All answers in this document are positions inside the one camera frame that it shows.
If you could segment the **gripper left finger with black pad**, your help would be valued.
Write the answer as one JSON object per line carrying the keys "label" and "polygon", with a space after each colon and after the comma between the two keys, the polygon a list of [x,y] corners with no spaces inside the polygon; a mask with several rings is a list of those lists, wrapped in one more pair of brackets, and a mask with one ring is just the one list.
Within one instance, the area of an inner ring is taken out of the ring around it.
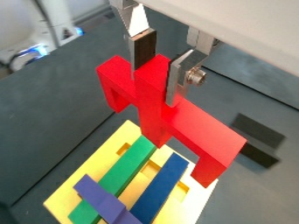
{"label": "gripper left finger with black pad", "polygon": [[149,27],[145,8],[136,0],[108,0],[125,27],[130,68],[136,70],[154,57],[156,30]]}

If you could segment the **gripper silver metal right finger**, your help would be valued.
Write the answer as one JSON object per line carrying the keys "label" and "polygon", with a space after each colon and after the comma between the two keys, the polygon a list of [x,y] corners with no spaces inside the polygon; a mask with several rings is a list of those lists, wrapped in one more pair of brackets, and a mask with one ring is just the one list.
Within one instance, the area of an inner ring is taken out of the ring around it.
{"label": "gripper silver metal right finger", "polygon": [[201,71],[202,61],[218,45],[218,40],[208,33],[189,27],[186,44],[190,49],[176,56],[168,64],[165,99],[168,106],[173,107],[186,95],[190,84],[198,86],[205,81],[206,73]]}

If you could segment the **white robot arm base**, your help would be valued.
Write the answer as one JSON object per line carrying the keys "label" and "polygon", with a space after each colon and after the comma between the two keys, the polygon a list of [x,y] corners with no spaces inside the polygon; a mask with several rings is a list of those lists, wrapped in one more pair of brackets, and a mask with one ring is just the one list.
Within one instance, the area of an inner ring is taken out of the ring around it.
{"label": "white robot arm base", "polygon": [[66,0],[0,0],[0,73],[12,74],[81,34]]}

